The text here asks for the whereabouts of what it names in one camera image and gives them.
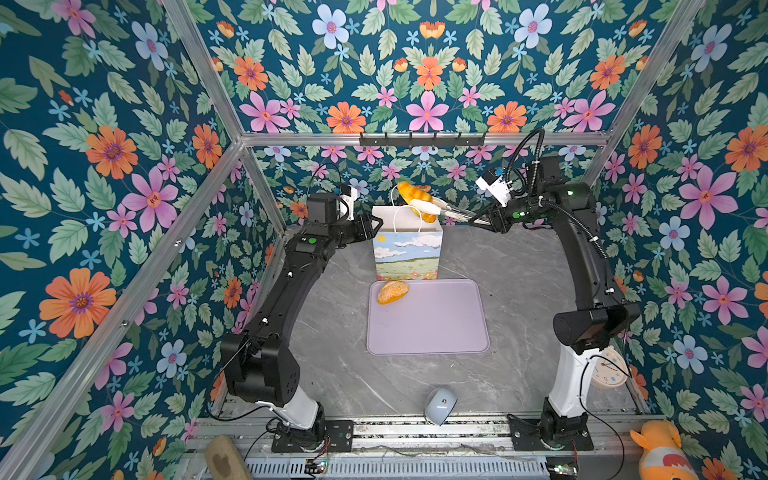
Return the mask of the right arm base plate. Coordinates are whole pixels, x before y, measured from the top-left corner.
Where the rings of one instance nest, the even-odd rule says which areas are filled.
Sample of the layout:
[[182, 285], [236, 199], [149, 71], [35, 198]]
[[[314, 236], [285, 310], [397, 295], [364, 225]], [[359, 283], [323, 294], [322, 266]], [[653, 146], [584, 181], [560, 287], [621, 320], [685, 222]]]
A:
[[561, 417], [550, 412], [538, 420], [507, 414], [511, 442], [515, 451], [592, 451], [594, 443], [588, 430], [587, 413]]

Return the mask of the croissant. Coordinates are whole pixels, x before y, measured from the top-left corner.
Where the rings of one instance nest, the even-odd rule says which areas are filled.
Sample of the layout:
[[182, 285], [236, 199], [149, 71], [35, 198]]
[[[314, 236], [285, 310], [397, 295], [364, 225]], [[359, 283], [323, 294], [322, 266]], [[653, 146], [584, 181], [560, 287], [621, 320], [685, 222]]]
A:
[[440, 207], [434, 203], [433, 197], [408, 182], [397, 184], [397, 190], [405, 203], [425, 223], [435, 223], [440, 214]]

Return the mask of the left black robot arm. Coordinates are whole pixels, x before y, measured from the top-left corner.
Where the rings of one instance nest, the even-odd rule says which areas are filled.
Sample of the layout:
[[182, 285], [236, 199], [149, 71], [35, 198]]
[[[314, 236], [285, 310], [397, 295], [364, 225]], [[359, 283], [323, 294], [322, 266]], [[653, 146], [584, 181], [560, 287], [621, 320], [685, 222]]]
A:
[[282, 269], [259, 310], [240, 333], [222, 341], [230, 394], [270, 409], [295, 430], [319, 427], [321, 405], [300, 387], [291, 335], [308, 294], [336, 251], [374, 239], [382, 225], [381, 218], [368, 213], [334, 223], [307, 222], [287, 241]]

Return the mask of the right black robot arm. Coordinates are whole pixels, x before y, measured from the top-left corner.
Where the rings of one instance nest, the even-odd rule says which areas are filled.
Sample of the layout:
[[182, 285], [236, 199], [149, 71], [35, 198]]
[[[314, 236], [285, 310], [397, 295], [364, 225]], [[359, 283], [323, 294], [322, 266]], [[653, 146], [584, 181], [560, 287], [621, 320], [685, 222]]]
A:
[[558, 313], [553, 319], [561, 350], [542, 421], [573, 423], [588, 416], [586, 395], [596, 361], [604, 357], [611, 340], [638, 319], [640, 309], [626, 299], [610, 275], [591, 187], [564, 180], [554, 157], [535, 160], [525, 171], [490, 169], [480, 176], [476, 184], [491, 193], [493, 202], [474, 219], [487, 220], [486, 228], [497, 233], [541, 219], [561, 242], [574, 287], [575, 309]]

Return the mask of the cream and steel tongs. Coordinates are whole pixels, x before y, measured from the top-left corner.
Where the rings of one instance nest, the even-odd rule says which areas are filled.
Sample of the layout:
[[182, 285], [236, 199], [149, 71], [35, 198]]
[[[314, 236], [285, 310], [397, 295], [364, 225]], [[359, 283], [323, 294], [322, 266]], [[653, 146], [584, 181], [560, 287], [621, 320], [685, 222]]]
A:
[[441, 207], [435, 203], [418, 199], [412, 200], [409, 203], [409, 206], [418, 210], [421, 214], [433, 215], [436, 217], [443, 216], [463, 223], [473, 222], [473, 214], [466, 214], [452, 209], [449, 206]]

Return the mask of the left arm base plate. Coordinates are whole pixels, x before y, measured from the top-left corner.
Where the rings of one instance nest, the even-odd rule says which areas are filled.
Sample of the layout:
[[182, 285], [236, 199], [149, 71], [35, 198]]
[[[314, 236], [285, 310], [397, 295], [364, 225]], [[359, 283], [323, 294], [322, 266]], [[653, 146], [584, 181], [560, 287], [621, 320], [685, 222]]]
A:
[[352, 451], [355, 424], [352, 420], [319, 420], [310, 429], [280, 426], [272, 441], [272, 453], [321, 452], [349, 453]]

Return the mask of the landscape print paper bag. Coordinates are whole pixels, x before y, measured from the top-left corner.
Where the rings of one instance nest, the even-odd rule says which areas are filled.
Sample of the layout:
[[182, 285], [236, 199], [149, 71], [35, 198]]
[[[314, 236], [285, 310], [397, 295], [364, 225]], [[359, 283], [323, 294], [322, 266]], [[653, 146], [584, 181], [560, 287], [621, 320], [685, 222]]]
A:
[[442, 225], [437, 215], [412, 207], [413, 200], [431, 203], [433, 197], [419, 187], [400, 182], [391, 190], [390, 205], [372, 207], [372, 216], [382, 222], [373, 239], [379, 281], [438, 278]]

